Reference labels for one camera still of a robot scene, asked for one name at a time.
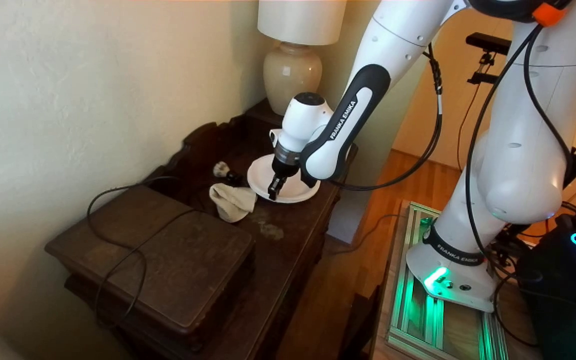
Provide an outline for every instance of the lamp shade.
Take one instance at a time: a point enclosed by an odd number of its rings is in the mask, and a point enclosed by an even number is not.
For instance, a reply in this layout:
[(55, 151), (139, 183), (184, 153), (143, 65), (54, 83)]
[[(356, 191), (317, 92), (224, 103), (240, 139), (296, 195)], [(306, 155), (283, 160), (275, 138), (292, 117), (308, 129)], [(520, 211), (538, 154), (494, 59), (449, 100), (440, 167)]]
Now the lamp shade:
[(259, 0), (262, 34), (301, 45), (330, 45), (339, 39), (345, 0)]

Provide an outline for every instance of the white plate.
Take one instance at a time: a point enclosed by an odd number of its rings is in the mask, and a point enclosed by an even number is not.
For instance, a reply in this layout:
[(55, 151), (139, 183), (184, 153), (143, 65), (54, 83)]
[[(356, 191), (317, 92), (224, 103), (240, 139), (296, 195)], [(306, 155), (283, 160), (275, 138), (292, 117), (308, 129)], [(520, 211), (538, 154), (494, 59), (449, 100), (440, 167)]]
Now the white plate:
[[(258, 194), (258, 196), (261, 196), (261, 198), (267, 200), (270, 200), (268, 187), (275, 176), (275, 172), (273, 171), (273, 158), (274, 155), (272, 155), (272, 153), (259, 157), (250, 164), (247, 172), (247, 181), (250, 189)], [(285, 184), (283, 184), (274, 202), (283, 204), (300, 203), (317, 194), (317, 191), (320, 189), (320, 182), (318, 181), (311, 189), (302, 182), (301, 176), (302, 173), (301, 170), (299, 170), (295, 176), (289, 177)]]

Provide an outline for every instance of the ceramic lamp base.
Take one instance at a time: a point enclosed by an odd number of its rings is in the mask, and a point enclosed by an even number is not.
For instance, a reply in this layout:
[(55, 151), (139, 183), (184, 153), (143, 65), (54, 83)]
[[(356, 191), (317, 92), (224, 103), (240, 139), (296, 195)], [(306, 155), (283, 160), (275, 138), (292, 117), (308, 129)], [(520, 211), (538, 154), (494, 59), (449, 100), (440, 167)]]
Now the ceramic lamp base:
[(263, 60), (263, 84), (272, 111), (283, 116), (300, 92), (316, 92), (322, 60), (308, 45), (282, 42)]

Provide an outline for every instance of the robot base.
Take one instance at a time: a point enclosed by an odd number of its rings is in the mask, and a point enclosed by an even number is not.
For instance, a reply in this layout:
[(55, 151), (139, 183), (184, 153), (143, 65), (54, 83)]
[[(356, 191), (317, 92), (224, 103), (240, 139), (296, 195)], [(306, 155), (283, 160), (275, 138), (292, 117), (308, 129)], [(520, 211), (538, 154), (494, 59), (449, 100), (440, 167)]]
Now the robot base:
[(446, 259), (429, 244), (418, 243), (406, 253), (410, 272), (428, 295), (468, 308), (492, 313), (495, 282), (487, 272), (487, 262), (465, 266)]

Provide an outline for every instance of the lamp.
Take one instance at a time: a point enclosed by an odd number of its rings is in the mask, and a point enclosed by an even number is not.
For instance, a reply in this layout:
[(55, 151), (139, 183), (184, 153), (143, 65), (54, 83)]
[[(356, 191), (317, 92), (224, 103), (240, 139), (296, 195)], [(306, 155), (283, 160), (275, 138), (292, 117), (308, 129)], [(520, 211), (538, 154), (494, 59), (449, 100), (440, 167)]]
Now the lamp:
[(281, 41), (263, 60), (263, 84), (270, 107), (286, 113), (300, 92), (316, 92), (322, 60), (311, 46), (336, 43), (345, 0), (259, 0), (257, 28)]

